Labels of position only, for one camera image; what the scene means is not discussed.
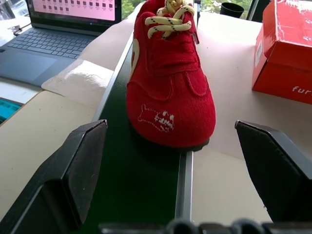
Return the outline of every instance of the red shoe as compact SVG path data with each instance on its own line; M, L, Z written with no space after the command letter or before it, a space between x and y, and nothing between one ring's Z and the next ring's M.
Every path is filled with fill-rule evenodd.
M144 139L197 151L214 131L215 106L196 52L194 9L178 1L148 0L137 15L127 112Z

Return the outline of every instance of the shoe sole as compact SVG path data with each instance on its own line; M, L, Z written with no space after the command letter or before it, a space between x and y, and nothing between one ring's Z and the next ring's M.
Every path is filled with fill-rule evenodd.
M160 151L172 151L172 152L178 152L178 153L186 153L186 152L189 152L189 151L196 152L196 151L200 151L205 145L208 145L209 140L210 140L210 139L208 139L207 141L205 141L202 144L191 146L191 147L175 148L175 147L170 147L170 146L166 146L166 145L157 144L155 142L147 140L144 137L142 137L134 129L134 127L132 126L132 124L130 122L129 122L129 126L130 126L131 132L134 135L135 139L137 139L140 144L144 145L144 147L158 149Z

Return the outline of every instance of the cream shoelace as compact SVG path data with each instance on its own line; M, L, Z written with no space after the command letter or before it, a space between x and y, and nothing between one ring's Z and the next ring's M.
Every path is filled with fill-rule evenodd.
M164 32L162 38L165 39L172 32L187 31L191 28L192 22L188 21L183 23L180 17L185 13L190 12L192 16L194 15L194 8L187 5L185 0L165 0L165 7L159 8L157 11L157 16L148 17L145 20L145 25L150 25L153 23L158 23L158 25L152 27L148 30L147 36L151 38L154 32ZM172 18L163 17L164 14L171 14L174 16Z

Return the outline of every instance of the red shoe box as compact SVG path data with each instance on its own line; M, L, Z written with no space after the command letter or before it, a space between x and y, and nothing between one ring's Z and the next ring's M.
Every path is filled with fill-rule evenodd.
M312 104L312 2L274 0L266 7L253 90Z

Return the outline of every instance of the black cup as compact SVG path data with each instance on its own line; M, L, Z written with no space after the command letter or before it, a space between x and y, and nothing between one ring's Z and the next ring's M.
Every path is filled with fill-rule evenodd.
M235 3L224 2L221 4L221 10L220 10L221 15L240 18L240 16L243 14L243 12L244 12L244 8L241 7L240 5L235 4Z

